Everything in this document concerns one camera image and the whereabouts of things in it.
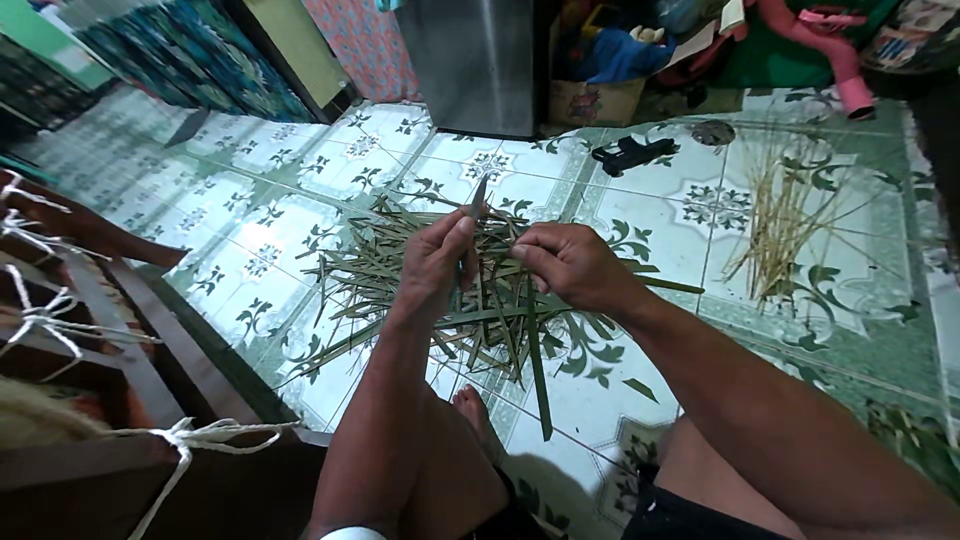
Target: stainless steel refrigerator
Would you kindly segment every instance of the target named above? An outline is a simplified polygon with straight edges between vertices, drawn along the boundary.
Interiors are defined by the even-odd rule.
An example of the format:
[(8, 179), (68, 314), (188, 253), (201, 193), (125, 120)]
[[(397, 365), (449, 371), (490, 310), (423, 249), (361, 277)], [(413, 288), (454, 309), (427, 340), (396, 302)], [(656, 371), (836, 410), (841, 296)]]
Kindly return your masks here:
[(396, 20), (434, 126), (533, 138), (546, 118), (554, 0), (407, 0)]

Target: foot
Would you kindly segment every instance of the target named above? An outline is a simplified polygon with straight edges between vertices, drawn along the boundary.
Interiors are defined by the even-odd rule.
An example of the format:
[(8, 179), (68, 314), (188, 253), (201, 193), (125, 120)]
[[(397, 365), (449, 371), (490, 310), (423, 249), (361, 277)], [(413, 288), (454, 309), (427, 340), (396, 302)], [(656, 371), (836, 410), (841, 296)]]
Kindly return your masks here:
[(499, 465), (507, 451), (500, 443), (500, 439), (493, 430), (493, 424), (490, 422), (490, 413), (487, 406), (480, 399), (480, 393), (471, 384), (464, 386), (462, 390), (453, 395), (453, 408), (460, 411), (464, 418), (473, 426), (473, 431), (480, 441), (480, 447), (484, 454), (493, 465)]

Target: green floral tile pattern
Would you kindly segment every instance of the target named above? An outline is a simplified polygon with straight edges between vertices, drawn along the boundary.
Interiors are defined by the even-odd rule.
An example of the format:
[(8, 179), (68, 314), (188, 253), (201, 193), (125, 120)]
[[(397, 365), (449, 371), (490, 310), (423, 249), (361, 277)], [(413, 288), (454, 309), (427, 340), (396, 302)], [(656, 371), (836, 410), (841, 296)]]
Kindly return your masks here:
[[(344, 299), (325, 298), (324, 284), (303, 271), (321, 250), (350, 242), (346, 220), (369, 216), (376, 196), (445, 211), (411, 194), (468, 201), (483, 175), (493, 206), (586, 223), (621, 256), (702, 286), (703, 295), (658, 292), (861, 419), (868, 399), (957, 415), (960, 343), (951, 324), (960, 287), (912, 119), (891, 101), (879, 102), (873, 121), (850, 123), (838, 110), (832, 89), (754, 89), (735, 113), (521, 142), (437, 133), (423, 107), (364, 103), (333, 126), (214, 113), (193, 139), (164, 149), (186, 111), (122, 87), (16, 151), (117, 225), (189, 249), (164, 278), (316, 430), (336, 429), (370, 347), (294, 377), (298, 362), (351, 330), (330, 318)], [(785, 164), (815, 167), (818, 189), (842, 183), (848, 199), (846, 214), (798, 256), (795, 298), (759, 309), (743, 276), (727, 269), (750, 234), (744, 150), (770, 133), (814, 142), (815, 163)], [(612, 178), (589, 151), (624, 136), (670, 137), (680, 148)], [(636, 462), (680, 408), (619, 329), (573, 315), (554, 333), (544, 360), (550, 442), (530, 384), (437, 351), (426, 379), (443, 399), (466, 382), (480, 389), (516, 454), (505, 470), (531, 511), (575, 537), (618, 538)], [(629, 378), (647, 383), (657, 401), (623, 384)]]

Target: left hand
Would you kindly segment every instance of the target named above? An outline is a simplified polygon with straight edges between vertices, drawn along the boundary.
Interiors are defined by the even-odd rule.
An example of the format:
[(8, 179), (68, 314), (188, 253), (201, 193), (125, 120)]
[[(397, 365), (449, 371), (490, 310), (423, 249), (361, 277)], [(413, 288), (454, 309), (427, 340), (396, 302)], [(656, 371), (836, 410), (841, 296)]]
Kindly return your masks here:
[(466, 260), (460, 276), (461, 290), (467, 291), (476, 276), (475, 227), (473, 219), (463, 209), (457, 209), (407, 240), (400, 289), (392, 311), (403, 317), (417, 317), (430, 326), (446, 313), (457, 261)]

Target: white rope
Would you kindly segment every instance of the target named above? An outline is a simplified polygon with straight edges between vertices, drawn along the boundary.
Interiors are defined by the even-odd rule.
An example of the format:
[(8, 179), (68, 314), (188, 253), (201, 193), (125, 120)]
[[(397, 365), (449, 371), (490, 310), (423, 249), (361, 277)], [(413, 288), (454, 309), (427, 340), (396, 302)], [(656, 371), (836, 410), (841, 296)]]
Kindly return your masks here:
[[(213, 424), (203, 428), (192, 430), (190, 428), (190, 422), (192, 420), (193, 418), (190, 417), (184, 418), (174, 424), (174, 426), (168, 430), (145, 428), (137, 430), (112, 430), (106, 432), (106, 434), (112, 435), (138, 435), (142, 433), (153, 434), (163, 437), (168, 443), (170, 443), (171, 446), (176, 447), (177, 452), (180, 453), (180, 461), (177, 463), (177, 468), (174, 470), (174, 474), (170, 477), (170, 479), (167, 480), (167, 483), (163, 486), (163, 490), (160, 491), (159, 496), (156, 497), (156, 501), (154, 501), (154, 504), (150, 507), (150, 510), (147, 511), (147, 514), (143, 516), (143, 519), (140, 520), (140, 523), (137, 524), (136, 528), (128, 537), (129, 540), (139, 540), (143, 537), (144, 533), (147, 532), (147, 527), (150, 526), (150, 523), (156, 516), (157, 511), (160, 510), (160, 505), (163, 504), (163, 500), (167, 498), (167, 495), (170, 495), (170, 492), (173, 491), (173, 488), (177, 485), (180, 477), (183, 476), (183, 473), (186, 472), (187, 467), (189, 467), (190, 463), (193, 461), (193, 453), (190, 452), (190, 449), (203, 448), (206, 450), (223, 452), (225, 454), (253, 454), (254, 452), (259, 452), (274, 444), (276, 440), (280, 438), (280, 434), (283, 432), (284, 428), (294, 428), (300, 426), (300, 422), (291, 422), (288, 424), (257, 424), (253, 426), (241, 426), (236, 420), (233, 420), (232, 418), (225, 418), (223, 420), (217, 420)], [(228, 444), (224, 444), (226, 441), (241, 433), (258, 433), (264, 431), (272, 431), (274, 436), (256, 446), (237, 448)]]
[(13, 333), (13, 336), (7, 341), (7, 344), (4, 345), (3, 348), (0, 348), (0, 356), (5, 355), (7, 351), (12, 349), (16, 342), (19, 341), (21, 337), (26, 335), (26, 333), (34, 326), (49, 332), (50, 335), (53, 335), (60, 343), (65, 345), (71, 353), (73, 353), (72, 362), (55, 371), (53, 374), (45, 377), (40, 382), (47, 382), (60, 375), (64, 371), (76, 365), (77, 362), (79, 362), (83, 357), (83, 351), (81, 351), (80, 347), (78, 347), (73, 340), (67, 337), (66, 334), (79, 335), (93, 339), (113, 339), (128, 343), (142, 341), (149, 343), (162, 343), (159, 338), (143, 335), (141, 333), (135, 333), (132, 331), (122, 331), (97, 325), (84, 325), (80, 323), (71, 323), (69, 321), (61, 321), (60, 319), (56, 318), (57, 315), (66, 313), (70, 309), (73, 309), (73, 307), (77, 304), (77, 299), (67, 294), (70, 290), (69, 288), (61, 287), (60, 291), (57, 292), (57, 295), (54, 296), (53, 300), (48, 302), (46, 306), (34, 306), (30, 301), (30, 295), (27, 293), (27, 287), (23, 282), (23, 276), (20, 275), (20, 271), (17, 270), (16, 266), (13, 266), (12, 264), (8, 264), (6, 266), (6, 270), (13, 278), (13, 285), (16, 287), (16, 293), (20, 297), (20, 304), (23, 306), (23, 309), (20, 311), (20, 319), (23, 321), (23, 324), (19, 329), (17, 329), (16, 332)]
[(59, 247), (73, 253), (83, 253), (94, 257), (99, 257), (104, 260), (113, 260), (106, 255), (100, 255), (99, 253), (85, 250), (84, 248), (75, 246), (73, 244), (68, 244), (63, 240), (62, 236), (47, 236), (45, 234), (27, 231), (26, 227), (40, 225), (40, 222), (30, 221), (19, 216), (20, 210), (7, 209), (7, 215), (4, 216), (3, 223), (0, 224), (0, 236), (6, 236), (8, 234), (16, 236), (17, 238), (20, 238), (29, 244), (37, 246), (37, 248), (45, 252), (48, 256), (55, 256), (56, 253), (54, 253), (53, 248)]
[(18, 186), (20, 185), (20, 181), (23, 180), (23, 176), (20, 173), (16, 171), (11, 171), (10, 169), (4, 169), (4, 172), (12, 175), (13, 180), (11, 180), (9, 184), (4, 185), (3, 189), (0, 189), (0, 201), (6, 202), (11, 195), (16, 193), (17, 195), (26, 197), (27, 199), (30, 199), (35, 203), (40, 203), (42, 205), (46, 205), (48, 207), (58, 209), (59, 211), (64, 213), (73, 212), (73, 210), (65, 207), (64, 205), (58, 205), (57, 203), (51, 201), (50, 199), (47, 199), (43, 195), (35, 195), (33, 193), (20, 189)]
[[(50, 208), (58, 209), (61, 212), (73, 213), (73, 210), (65, 207), (64, 205), (58, 205), (42, 195), (35, 195), (34, 193), (20, 189), (20, 181), (24, 180), (24, 178), (16, 171), (4, 169), (4, 172), (11, 174), (13, 179), (10, 180), (8, 184), (4, 185), (2, 189), (0, 189), (0, 203), (6, 203), (7, 199), (9, 199), (10, 196), (15, 193), (35, 203), (40, 203)], [(34, 231), (27, 231), (26, 228), (32, 227), (33, 225), (40, 225), (40, 222), (30, 221), (20, 217), (20, 210), (18, 209), (7, 209), (7, 215), (4, 216), (3, 223), (0, 224), (0, 236), (7, 236), (8, 234), (16, 236), (28, 244), (32, 244), (39, 248), (41, 251), (47, 254), (47, 257), (55, 256), (56, 254), (54, 253), (54, 248), (59, 247), (73, 253), (83, 253), (90, 256), (99, 257), (104, 260), (113, 260), (112, 258), (100, 255), (99, 253), (68, 244), (61, 236), (47, 236), (45, 234), (35, 233)]]

